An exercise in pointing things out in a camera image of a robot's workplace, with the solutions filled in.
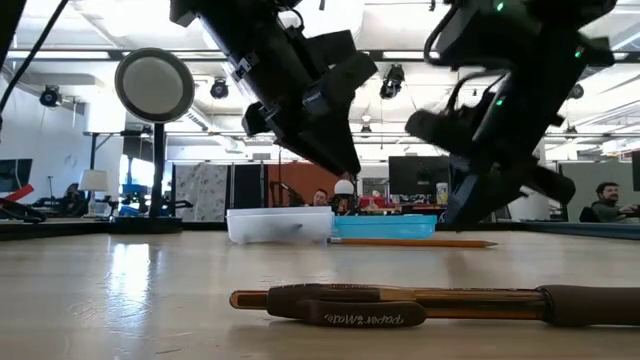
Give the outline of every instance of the blue plastic container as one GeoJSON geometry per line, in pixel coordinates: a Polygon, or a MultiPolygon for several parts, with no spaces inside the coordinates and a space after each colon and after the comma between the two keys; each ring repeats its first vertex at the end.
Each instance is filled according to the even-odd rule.
{"type": "Polygon", "coordinates": [[[366,239],[428,239],[437,216],[336,216],[333,236],[366,239]]]}

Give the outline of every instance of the white desk lamp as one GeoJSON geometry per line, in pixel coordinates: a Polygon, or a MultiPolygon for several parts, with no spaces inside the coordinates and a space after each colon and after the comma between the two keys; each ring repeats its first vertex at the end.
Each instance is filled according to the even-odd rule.
{"type": "Polygon", "coordinates": [[[82,173],[82,179],[80,180],[80,188],[82,191],[89,191],[91,193],[89,197],[89,205],[87,211],[87,217],[96,216],[96,191],[104,192],[109,190],[107,183],[107,172],[103,170],[85,170],[82,173]]]}

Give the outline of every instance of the white helmet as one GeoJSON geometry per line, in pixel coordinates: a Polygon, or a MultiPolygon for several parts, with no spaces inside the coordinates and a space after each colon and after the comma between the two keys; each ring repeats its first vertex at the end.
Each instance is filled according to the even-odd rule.
{"type": "Polygon", "coordinates": [[[349,180],[338,180],[336,186],[333,187],[333,193],[336,195],[353,195],[353,183],[349,180]]]}

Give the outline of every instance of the table surface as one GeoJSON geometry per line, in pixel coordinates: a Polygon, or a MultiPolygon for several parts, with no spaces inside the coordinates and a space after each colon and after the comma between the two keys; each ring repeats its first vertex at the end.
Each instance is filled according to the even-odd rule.
{"type": "Polygon", "coordinates": [[[491,249],[230,244],[226,233],[0,243],[3,360],[637,359],[640,330],[428,320],[315,328],[239,311],[234,289],[304,282],[432,287],[637,286],[640,243],[534,233],[436,234],[491,249]]]}

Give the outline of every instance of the pen clip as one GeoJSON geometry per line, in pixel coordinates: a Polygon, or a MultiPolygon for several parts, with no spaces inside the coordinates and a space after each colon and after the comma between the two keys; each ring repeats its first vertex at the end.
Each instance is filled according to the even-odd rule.
{"type": "Polygon", "coordinates": [[[347,328],[401,328],[422,324],[426,311],[411,301],[349,303],[303,300],[303,321],[318,326],[347,328]]]}

